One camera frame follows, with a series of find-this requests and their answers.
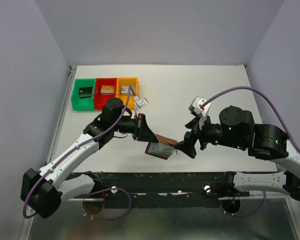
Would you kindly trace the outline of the brown leather card holder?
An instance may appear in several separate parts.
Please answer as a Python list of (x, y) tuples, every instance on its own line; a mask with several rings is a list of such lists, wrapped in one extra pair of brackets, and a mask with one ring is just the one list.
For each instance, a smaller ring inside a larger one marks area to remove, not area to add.
[(178, 143), (177, 140), (159, 134), (155, 134), (154, 136), (158, 142), (148, 143), (144, 152), (146, 155), (168, 160), (174, 153), (177, 154), (178, 150), (174, 148), (174, 145)]

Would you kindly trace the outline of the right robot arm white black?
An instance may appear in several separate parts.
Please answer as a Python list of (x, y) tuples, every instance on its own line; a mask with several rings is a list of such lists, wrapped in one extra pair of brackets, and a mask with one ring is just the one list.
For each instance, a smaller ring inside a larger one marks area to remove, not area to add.
[(248, 156), (281, 165), (285, 171), (275, 173), (225, 172), (224, 181), (205, 184), (204, 195), (236, 197), (249, 191), (275, 192), (300, 202), (300, 153), (286, 132), (272, 124), (257, 124), (253, 114), (229, 106), (219, 114), (219, 123), (206, 118), (203, 126), (199, 117), (186, 124), (183, 140), (173, 147), (190, 158), (197, 155), (195, 144), (204, 150), (208, 144), (247, 151)]

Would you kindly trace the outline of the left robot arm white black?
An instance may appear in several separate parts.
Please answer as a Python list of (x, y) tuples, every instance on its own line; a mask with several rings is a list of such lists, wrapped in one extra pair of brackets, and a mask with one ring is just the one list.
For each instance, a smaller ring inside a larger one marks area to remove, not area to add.
[(84, 173), (73, 179), (67, 178), (83, 161), (112, 140), (115, 132), (130, 134), (139, 142), (158, 143), (147, 125), (146, 116), (138, 112), (148, 103), (147, 99), (135, 96), (134, 100), (134, 112), (131, 112), (120, 98), (108, 99), (101, 114), (84, 128), (65, 152), (39, 170), (30, 168), (24, 173), (20, 193), (24, 218), (29, 218), (28, 207), (46, 219), (63, 201), (89, 194), (96, 183), (93, 177)]

